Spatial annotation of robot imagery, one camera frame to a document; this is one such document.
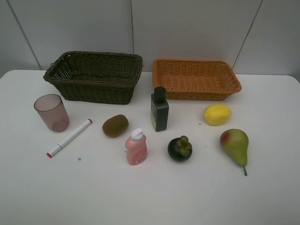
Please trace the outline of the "dark green square bottle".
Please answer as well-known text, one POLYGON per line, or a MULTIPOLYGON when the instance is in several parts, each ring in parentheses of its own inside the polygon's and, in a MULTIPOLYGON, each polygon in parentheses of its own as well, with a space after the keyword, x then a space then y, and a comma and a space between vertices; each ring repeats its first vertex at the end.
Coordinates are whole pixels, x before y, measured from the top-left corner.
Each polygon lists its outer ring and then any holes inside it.
POLYGON ((167 128, 169 104, 166 100, 166 89, 156 87, 151 94, 151 122, 156 132, 165 131, 167 128))

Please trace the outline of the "pink bottle white cap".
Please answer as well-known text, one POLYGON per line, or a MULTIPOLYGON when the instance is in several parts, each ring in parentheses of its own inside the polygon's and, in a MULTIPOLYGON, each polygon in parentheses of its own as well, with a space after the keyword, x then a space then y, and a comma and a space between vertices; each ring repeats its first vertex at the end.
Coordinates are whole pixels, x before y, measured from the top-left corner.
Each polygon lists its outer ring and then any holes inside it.
POLYGON ((125 143, 127 150, 127 162, 130 165, 138 165, 147 158, 146 136, 141 128, 132 131, 125 143))

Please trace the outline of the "dark purple mangosteen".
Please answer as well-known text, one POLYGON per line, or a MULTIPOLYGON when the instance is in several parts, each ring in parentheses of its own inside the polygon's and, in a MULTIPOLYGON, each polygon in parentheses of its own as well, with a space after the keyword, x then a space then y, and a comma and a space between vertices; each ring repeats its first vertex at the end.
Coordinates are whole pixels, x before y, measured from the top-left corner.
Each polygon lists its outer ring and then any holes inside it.
POLYGON ((184 162, 191 157, 193 149, 188 137, 183 135, 172 139, 168 144, 167 151, 171 159, 184 162))

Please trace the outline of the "yellow lemon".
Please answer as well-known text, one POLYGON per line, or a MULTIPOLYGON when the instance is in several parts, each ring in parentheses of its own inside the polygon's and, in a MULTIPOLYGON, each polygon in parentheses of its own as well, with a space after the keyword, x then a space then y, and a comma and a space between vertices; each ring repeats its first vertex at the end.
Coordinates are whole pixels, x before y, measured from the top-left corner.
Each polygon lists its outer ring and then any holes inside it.
POLYGON ((212 104, 204 110, 204 120, 213 126, 218 126, 226 123, 231 117, 232 112, 226 105, 212 104))

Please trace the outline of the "green red pear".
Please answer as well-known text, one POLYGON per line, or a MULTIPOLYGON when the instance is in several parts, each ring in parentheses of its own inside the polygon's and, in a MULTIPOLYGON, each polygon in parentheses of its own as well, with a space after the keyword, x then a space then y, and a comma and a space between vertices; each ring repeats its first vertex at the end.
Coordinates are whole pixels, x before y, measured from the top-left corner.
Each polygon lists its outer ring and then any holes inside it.
POLYGON ((223 151, 244 170, 247 176, 249 139, 246 133, 240 129, 229 129, 220 136, 220 145, 223 151))

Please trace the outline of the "brown kiwi fruit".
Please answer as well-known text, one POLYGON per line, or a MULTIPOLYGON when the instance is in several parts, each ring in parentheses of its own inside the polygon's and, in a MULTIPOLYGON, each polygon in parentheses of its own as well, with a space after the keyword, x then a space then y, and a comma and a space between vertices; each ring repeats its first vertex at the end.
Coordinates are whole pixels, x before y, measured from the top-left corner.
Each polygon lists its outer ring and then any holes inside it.
POLYGON ((117 137, 125 132, 129 126, 128 119, 122 115, 116 115, 108 119, 102 126, 103 133, 108 137, 117 137))

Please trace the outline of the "orange wicker basket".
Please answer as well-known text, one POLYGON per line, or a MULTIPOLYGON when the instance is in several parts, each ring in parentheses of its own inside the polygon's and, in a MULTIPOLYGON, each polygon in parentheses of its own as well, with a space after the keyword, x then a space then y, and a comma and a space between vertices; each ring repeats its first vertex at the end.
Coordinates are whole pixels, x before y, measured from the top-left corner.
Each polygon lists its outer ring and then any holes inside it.
POLYGON ((241 91, 232 68, 221 60, 157 59, 152 83, 173 100, 222 101, 241 91))

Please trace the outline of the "dark brown wicker basket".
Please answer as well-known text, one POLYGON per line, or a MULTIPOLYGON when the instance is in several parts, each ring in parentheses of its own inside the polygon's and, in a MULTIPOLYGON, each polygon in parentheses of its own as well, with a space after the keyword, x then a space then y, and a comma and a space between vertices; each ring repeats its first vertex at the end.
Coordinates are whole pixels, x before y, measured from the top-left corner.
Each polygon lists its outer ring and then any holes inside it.
POLYGON ((69 101, 127 105, 142 67, 136 54, 69 51, 51 64, 43 79, 69 101))

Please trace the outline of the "white marker red caps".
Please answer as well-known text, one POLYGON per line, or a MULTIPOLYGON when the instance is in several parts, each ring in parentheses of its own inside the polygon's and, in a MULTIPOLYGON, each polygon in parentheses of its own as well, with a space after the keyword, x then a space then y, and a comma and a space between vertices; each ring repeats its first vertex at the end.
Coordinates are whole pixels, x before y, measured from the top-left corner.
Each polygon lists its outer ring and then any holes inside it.
POLYGON ((62 141, 58 142, 50 151, 47 152, 47 156, 52 158, 59 151, 65 148, 71 141, 73 141, 79 134, 81 134, 89 125, 92 124, 91 119, 87 119, 83 124, 72 131, 68 136, 66 136, 62 141))

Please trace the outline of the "translucent pink plastic cup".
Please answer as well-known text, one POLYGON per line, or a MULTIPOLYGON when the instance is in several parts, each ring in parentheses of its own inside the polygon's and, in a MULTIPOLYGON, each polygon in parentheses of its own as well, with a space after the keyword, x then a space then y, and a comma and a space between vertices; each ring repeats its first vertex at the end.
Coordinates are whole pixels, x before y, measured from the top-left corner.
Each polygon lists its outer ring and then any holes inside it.
POLYGON ((35 101, 34 109, 49 130, 62 132, 68 128, 69 116, 59 95, 47 94, 41 96, 35 101))

